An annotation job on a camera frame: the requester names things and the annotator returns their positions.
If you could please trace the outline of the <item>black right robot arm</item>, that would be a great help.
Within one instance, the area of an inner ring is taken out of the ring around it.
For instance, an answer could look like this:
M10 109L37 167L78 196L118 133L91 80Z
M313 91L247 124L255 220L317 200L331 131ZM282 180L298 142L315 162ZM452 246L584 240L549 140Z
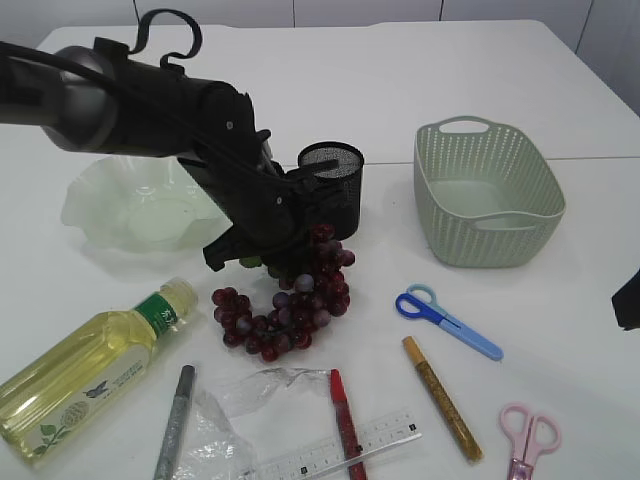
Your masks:
M624 331L640 326L640 271L629 279L611 298L618 326Z

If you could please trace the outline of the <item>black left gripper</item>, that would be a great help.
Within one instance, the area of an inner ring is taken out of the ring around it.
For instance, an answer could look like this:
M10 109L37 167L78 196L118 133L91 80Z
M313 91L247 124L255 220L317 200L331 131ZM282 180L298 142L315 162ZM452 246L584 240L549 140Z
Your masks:
M286 172L272 159L270 136L267 129L227 138L180 136L178 162L231 221L203 250L214 271L230 260L275 261L296 249L324 200L312 170Z

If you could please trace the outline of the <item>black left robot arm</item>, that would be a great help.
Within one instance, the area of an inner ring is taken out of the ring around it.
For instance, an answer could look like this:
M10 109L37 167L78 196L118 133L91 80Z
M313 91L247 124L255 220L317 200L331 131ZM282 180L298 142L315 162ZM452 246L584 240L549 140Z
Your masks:
M1 46L1 120L43 129L69 152L174 157L231 221L206 264L283 262L329 205L311 170L285 174L256 128L253 103L221 81L132 61L124 44L57 54Z

